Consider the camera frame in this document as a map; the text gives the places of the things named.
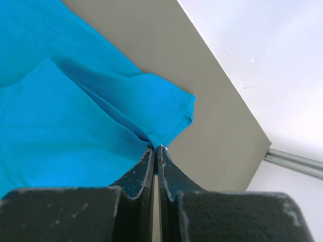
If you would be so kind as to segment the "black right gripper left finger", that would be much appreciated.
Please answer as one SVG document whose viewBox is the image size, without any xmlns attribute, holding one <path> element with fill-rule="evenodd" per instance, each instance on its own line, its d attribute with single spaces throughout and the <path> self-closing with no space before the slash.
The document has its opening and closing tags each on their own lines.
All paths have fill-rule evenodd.
<svg viewBox="0 0 323 242">
<path fill-rule="evenodd" d="M 108 187 L 20 188 L 1 199 L 1 241 L 148 241 L 155 151 Z"/>
</svg>

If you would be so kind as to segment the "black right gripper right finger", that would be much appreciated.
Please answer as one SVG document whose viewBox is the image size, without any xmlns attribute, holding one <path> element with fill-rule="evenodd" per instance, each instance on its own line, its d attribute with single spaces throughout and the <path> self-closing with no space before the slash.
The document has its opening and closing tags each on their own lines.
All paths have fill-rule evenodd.
<svg viewBox="0 0 323 242">
<path fill-rule="evenodd" d="M 313 241 L 295 201 L 284 193 L 220 193 L 201 188 L 156 152 L 162 241 Z"/>
</svg>

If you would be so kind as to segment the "blue t shirt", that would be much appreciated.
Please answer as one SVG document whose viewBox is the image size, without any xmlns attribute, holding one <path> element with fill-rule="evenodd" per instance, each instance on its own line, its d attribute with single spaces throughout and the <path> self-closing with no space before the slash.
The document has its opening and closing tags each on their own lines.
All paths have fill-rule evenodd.
<svg viewBox="0 0 323 242">
<path fill-rule="evenodd" d="M 1 1 L 1 195 L 108 186 L 187 128 L 194 101 L 61 1 Z"/>
</svg>

